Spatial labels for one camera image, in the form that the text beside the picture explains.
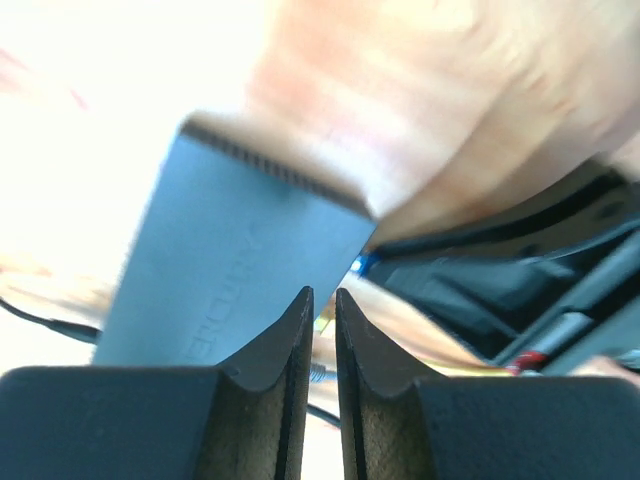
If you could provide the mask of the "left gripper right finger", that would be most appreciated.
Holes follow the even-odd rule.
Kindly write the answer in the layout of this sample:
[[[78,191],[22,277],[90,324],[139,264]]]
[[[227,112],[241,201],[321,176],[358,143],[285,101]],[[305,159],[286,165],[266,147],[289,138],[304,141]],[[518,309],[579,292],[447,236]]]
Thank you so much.
[[[607,377],[447,377],[336,295],[348,479],[635,479],[639,391]]]

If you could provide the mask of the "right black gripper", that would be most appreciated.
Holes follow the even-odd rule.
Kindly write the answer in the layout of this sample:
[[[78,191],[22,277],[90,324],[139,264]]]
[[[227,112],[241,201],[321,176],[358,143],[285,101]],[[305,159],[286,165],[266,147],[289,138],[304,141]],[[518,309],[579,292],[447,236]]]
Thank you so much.
[[[369,255],[370,281],[482,361],[563,375],[639,368],[639,185],[578,169],[494,216]]]

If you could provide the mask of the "black network switch box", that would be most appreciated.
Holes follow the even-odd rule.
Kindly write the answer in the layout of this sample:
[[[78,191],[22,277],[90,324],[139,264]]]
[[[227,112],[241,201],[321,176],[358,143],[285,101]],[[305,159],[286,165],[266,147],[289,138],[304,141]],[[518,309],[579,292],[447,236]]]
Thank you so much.
[[[375,227],[360,200],[189,120],[161,168],[93,361],[217,364],[302,288],[323,308]]]

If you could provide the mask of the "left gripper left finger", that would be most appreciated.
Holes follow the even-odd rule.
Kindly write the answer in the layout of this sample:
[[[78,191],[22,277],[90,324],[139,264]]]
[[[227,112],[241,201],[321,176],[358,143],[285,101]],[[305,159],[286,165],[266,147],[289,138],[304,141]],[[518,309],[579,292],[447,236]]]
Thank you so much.
[[[23,367],[1,379],[5,479],[297,479],[313,292],[213,367]]]

